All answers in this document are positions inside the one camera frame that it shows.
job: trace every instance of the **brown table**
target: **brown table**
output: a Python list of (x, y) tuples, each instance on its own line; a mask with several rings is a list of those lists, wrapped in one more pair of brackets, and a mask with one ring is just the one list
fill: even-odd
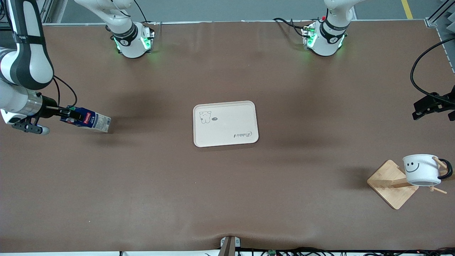
[[(447, 113), (411, 117), (423, 95), (409, 71), (436, 30), (353, 22), (339, 52), (319, 57), (276, 23), (155, 28), (155, 52), (126, 59), (102, 26), (45, 27), (56, 74), (113, 124), (98, 134), (51, 118), (48, 136), (0, 125), (1, 251), (212, 249), (226, 235), (262, 248), (454, 245), (455, 183), (400, 210), (366, 183), (387, 159), (455, 161)], [(452, 89), (442, 48), (415, 79)], [(43, 93), (56, 97), (53, 85)], [(242, 100), (256, 104), (259, 141), (196, 148), (193, 107)]]

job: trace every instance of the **wooden base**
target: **wooden base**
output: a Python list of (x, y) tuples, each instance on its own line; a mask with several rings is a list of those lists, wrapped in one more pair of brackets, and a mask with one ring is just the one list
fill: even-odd
[(399, 166), (392, 160), (387, 160), (367, 180), (368, 185), (373, 188), (393, 209), (398, 210), (419, 188), (418, 186), (406, 185), (396, 187), (399, 179), (406, 178), (406, 175), (399, 169)]

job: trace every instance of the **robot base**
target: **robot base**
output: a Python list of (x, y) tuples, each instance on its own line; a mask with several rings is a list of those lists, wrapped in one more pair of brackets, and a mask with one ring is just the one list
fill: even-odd
[(128, 58), (138, 58), (144, 55), (144, 53), (151, 52), (153, 39), (155, 38), (155, 31), (149, 27), (139, 22), (134, 22), (134, 25), (138, 28), (139, 33), (129, 46), (124, 46), (121, 42), (119, 43), (114, 39), (119, 53)]
[(322, 37), (317, 31), (319, 31), (319, 27), (321, 23), (316, 21), (308, 25), (306, 30), (302, 29), (302, 34), (304, 36), (309, 36), (310, 38), (303, 38), (303, 45), (305, 46), (306, 50), (312, 50), (314, 53), (321, 55), (321, 56), (330, 56), (333, 55), (342, 45), (344, 36), (339, 39), (337, 43), (329, 44), (327, 40)]

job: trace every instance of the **white mug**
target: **white mug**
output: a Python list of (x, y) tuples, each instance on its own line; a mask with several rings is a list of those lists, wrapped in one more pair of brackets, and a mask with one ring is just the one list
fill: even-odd
[(445, 159), (439, 159), (447, 165), (447, 174), (439, 176), (438, 163), (434, 155), (416, 154), (403, 158), (406, 180), (415, 186), (435, 186), (452, 175), (452, 165)]

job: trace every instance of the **black mug handle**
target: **black mug handle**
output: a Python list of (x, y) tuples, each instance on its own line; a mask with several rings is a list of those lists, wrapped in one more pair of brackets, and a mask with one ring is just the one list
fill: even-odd
[(439, 160), (441, 162), (444, 162), (447, 165), (447, 173), (445, 175), (439, 176), (438, 179), (446, 179), (446, 178), (452, 176), (452, 174), (454, 172), (452, 169), (452, 164), (449, 161), (442, 159), (442, 158), (440, 158)]

